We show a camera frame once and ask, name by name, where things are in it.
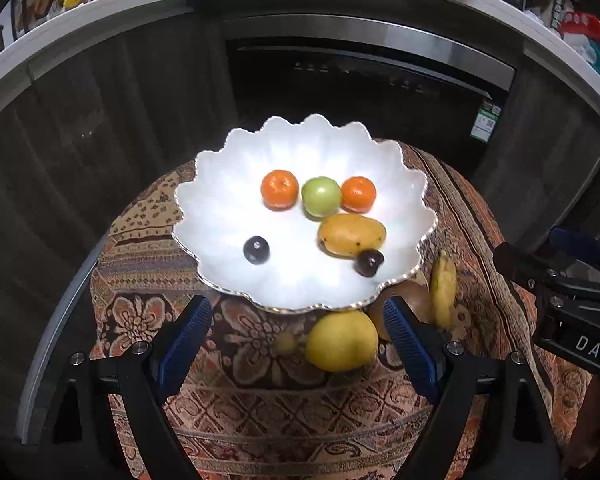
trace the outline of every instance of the blue gripper pad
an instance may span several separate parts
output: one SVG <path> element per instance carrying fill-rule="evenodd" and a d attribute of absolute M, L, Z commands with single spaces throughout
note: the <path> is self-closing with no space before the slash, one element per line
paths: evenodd
<path fill-rule="evenodd" d="M 403 308 L 398 306 L 398 302 L 402 302 Z M 397 296 L 384 302 L 384 326 L 395 345 L 413 389 L 417 394 L 426 397 L 431 404 L 437 404 L 442 395 L 438 387 L 439 370 L 436 361 L 427 351 L 426 343 L 436 344 L 439 339 L 442 347 L 442 338 L 435 333 L 432 326 L 419 322 L 404 300 Z M 420 336 L 427 336 L 426 339 L 429 340 L 427 342 L 423 342 L 418 336 L 418 332 L 423 330 L 433 330 L 433 333 L 420 334 Z"/>
<path fill-rule="evenodd" d="M 211 304 L 207 298 L 199 301 L 197 305 L 190 303 L 173 323 L 173 327 L 170 327 L 179 330 L 170 334 L 174 339 L 167 346 L 157 367 L 156 381 L 162 402 L 180 391 L 198 349 L 211 327 Z"/>
<path fill-rule="evenodd" d="M 549 243 L 554 249 L 600 269 L 600 240 L 576 231 L 554 227 L 549 231 Z"/>

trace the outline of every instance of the paisley fabric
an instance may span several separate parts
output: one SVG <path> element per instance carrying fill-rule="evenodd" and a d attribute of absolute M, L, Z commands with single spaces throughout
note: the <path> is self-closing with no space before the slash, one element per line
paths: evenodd
<path fill-rule="evenodd" d="M 405 164 L 429 176 L 427 205 L 439 226 L 422 245 L 428 281 L 440 249 L 458 266 L 458 304 L 472 320 L 465 345 L 474 354 L 504 358 L 514 348 L 527 356 L 558 442 L 564 446 L 584 397 L 588 375 L 531 345 L 533 297 L 507 283 L 491 262 L 502 235 L 484 200 L 433 156 L 403 147 Z M 320 312 L 273 315 L 245 300 L 221 296 L 196 279 L 196 263 L 173 242 L 180 219 L 173 190 L 192 180 L 192 162 L 158 179 L 113 222 L 91 278 L 98 327 L 92 358 L 122 354 L 151 340 L 176 319 L 194 294 L 214 306 L 213 323 L 189 375 L 164 409 L 196 468 L 209 479 L 237 476 L 392 478 L 430 413 L 406 377 L 394 346 L 381 342 L 378 358 L 347 373 L 326 373 L 302 357 L 276 352 L 279 332 L 302 346 Z M 119 397 L 111 404 L 128 464 L 149 478 Z M 448 478 L 462 474 L 478 430 L 477 399 Z"/>

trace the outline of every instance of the dark grape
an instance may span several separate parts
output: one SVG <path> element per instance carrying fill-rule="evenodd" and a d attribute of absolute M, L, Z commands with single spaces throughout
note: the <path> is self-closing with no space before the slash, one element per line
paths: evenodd
<path fill-rule="evenodd" d="M 244 243 L 242 254 L 253 265 L 263 264 L 269 259 L 269 244 L 262 236 L 252 236 Z"/>
<path fill-rule="evenodd" d="M 354 268 L 356 272 L 366 278 L 371 278 L 378 272 L 378 267 L 384 262 L 384 256 L 375 249 L 366 249 L 356 256 Z"/>

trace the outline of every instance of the oven door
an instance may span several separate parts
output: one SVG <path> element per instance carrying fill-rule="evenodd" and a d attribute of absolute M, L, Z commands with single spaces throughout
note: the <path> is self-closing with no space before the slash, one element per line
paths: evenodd
<path fill-rule="evenodd" d="M 401 25 L 325 15 L 224 22 L 240 124 L 319 113 L 360 121 L 470 178 L 496 134 L 512 67 L 455 41 Z"/>

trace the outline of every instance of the screw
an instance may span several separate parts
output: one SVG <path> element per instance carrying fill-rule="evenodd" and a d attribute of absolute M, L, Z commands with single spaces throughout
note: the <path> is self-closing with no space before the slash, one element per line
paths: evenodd
<path fill-rule="evenodd" d="M 511 360 L 517 365 L 523 365 L 524 363 L 526 363 L 524 354 L 519 350 L 511 352 L 509 354 L 509 357 L 511 357 Z"/>
<path fill-rule="evenodd" d="M 464 353 L 464 347 L 458 341 L 451 341 L 447 343 L 446 350 L 451 355 L 462 355 Z"/>
<path fill-rule="evenodd" d="M 73 366 L 80 365 L 80 364 L 82 364 L 83 361 L 84 361 L 84 352 L 76 352 L 74 355 L 72 355 L 69 358 L 69 362 Z"/>
<path fill-rule="evenodd" d="M 562 298 L 558 298 L 558 296 L 552 296 L 549 299 L 549 303 L 551 303 L 553 306 L 556 306 L 558 308 L 560 308 L 561 306 L 564 305 L 564 301 L 562 300 Z"/>
<path fill-rule="evenodd" d="M 131 345 L 131 351 L 136 355 L 142 355 L 149 349 L 147 341 L 136 341 Z"/>

